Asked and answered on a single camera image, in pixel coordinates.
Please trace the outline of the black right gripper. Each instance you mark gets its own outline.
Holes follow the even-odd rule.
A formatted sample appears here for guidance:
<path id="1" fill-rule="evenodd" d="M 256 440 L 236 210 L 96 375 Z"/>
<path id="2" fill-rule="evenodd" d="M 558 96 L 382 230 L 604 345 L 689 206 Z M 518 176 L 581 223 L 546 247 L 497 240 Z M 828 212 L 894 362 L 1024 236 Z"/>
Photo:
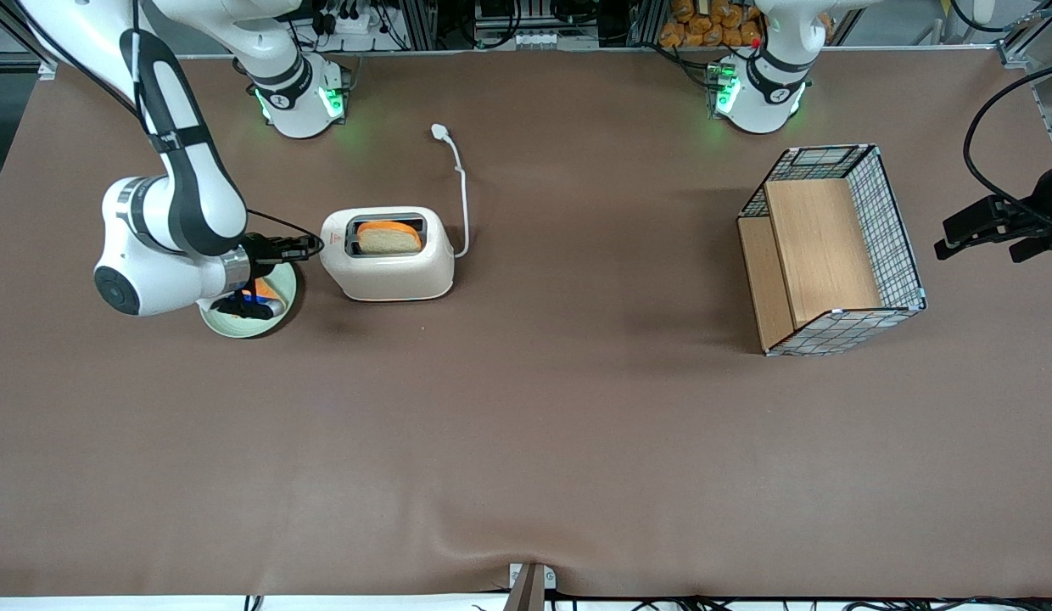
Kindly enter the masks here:
<path id="1" fill-rule="evenodd" d="M 245 233 L 240 240 L 249 262 L 249 278 L 243 290 L 258 294 L 257 279 L 270 274 L 281 260 L 309 260 L 321 254 L 324 246 L 319 237 L 310 235 L 298 237 L 267 237 L 262 233 Z"/>

